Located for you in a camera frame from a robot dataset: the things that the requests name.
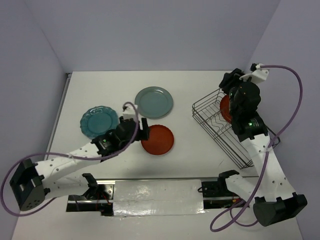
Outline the grey-blue round plate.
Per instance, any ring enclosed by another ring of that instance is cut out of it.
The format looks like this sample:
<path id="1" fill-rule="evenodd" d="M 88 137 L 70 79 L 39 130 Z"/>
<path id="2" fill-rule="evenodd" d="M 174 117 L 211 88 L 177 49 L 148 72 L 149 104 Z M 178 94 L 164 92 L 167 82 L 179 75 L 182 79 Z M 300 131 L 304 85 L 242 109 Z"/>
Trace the grey-blue round plate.
<path id="1" fill-rule="evenodd" d="M 149 119 L 161 119 L 168 115 L 173 106 L 172 95 L 159 86 L 149 86 L 140 90 L 134 99 L 141 116 Z"/>

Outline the orange scalloped plate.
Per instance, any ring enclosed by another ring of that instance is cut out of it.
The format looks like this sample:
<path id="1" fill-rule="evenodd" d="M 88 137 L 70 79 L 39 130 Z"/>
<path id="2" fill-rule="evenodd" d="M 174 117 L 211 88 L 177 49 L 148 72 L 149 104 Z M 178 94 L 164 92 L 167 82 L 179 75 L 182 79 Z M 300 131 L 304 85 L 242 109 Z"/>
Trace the orange scalloped plate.
<path id="1" fill-rule="evenodd" d="M 149 129 L 148 140 L 143 140 L 141 142 L 143 149 L 155 156 L 168 153 L 175 142 L 172 131 L 168 127 L 160 124 L 152 125 Z"/>

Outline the teal ornate plate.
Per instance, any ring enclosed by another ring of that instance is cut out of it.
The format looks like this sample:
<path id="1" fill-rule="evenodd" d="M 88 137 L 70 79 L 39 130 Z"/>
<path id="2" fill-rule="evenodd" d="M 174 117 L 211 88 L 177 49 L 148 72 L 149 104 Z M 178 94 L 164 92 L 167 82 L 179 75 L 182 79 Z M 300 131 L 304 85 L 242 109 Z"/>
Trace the teal ornate plate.
<path id="1" fill-rule="evenodd" d="M 104 135 L 119 123 L 117 112 L 108 106 L 95 106 L 87 110 L 80 119 L 80 130 L 89 139 Z"/>

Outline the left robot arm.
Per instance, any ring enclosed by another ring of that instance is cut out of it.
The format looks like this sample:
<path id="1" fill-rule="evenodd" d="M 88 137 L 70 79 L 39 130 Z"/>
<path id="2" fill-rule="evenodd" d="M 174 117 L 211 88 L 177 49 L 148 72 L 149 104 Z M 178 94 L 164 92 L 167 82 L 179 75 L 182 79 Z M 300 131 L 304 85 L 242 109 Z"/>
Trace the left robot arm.
<path id="1" fill-rule="evenodd" d="M 68 154 L 52 153 L 52 158 L 32 162 L 27 156 L 15 165 L 9 181 L 20 211 L 25 216 L 45 200 L 67 195 L 82 195 L 93 199 L 98 194 L 98 184 L 90 173 L 68 175 L 91 165 L 114 158 L 135 141 L 149 139 L 150 128 L 145 117 L 120 118 L 115 129 L 97 136 L 91 142 Z"/>

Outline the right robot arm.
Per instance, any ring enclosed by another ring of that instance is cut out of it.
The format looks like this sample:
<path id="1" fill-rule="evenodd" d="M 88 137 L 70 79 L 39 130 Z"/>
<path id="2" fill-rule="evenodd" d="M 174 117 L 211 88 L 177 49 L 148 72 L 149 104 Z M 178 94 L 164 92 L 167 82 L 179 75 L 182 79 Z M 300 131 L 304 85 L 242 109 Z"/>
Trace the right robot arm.
<path id="1" fill-rule="evenodd" d="M 307 206 L 304 194 L 296 193 L 286 178 L 273 149 L 274 138 L 269 135 L 257 109 L 261 102 L 258 83 L 265 81 L 270 66 L 258 64 L 251 73 L 236 68 L 225 73 L 219 88 L 229 100 L 231 128 L 245 148 L 259 174 L 256 185 L 244 179 L 237 171 L 223 172 L 218 177 L 217 189 L 221 195 L 238 195 L 244 208 L 252 208 L 259 224 L 264 227 L 294 218 Z"/>

